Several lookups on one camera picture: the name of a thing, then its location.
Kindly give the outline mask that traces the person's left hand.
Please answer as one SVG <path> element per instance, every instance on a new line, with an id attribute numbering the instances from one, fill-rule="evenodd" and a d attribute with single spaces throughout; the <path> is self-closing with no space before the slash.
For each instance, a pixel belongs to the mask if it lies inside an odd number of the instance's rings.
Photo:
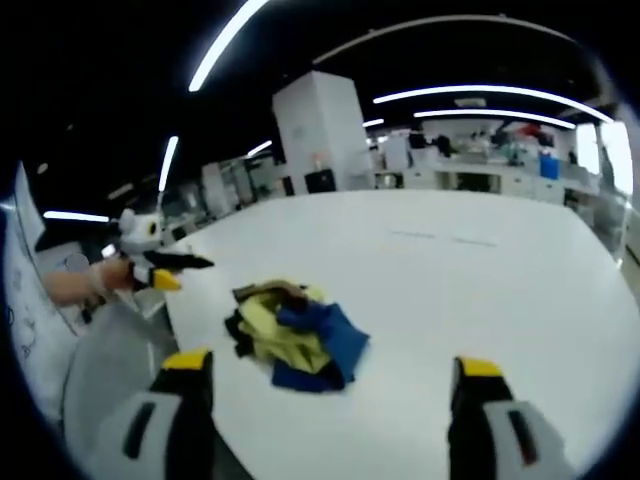
<path id="1" fill-rule="evenodd" d="M 93 292 L 108 299 L 116 291 L 131 290 L 134 278 L 126 259 L 110 258 L 89 267 L 89 283 Z"/>

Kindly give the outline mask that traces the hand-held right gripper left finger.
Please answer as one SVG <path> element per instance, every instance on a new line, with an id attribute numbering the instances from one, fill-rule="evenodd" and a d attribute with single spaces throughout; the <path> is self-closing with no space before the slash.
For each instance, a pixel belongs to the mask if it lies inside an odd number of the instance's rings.
<path id="1" fill-rule="evenodd" d="M 96 479 L 211 479 L 215 427 L 213 352 L 178 352 L 151 385 L 98 429 Z"/>

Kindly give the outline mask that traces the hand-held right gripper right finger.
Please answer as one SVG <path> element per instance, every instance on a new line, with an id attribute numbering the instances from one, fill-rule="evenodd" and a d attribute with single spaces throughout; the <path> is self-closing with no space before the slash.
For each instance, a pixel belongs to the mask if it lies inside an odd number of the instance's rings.
<path id="1" fill-rule="evenodd" d="M 493 362 L 457 356 L 451 382 L 451 479 L 574 479 L 555 427 L 514 397 Z"/>

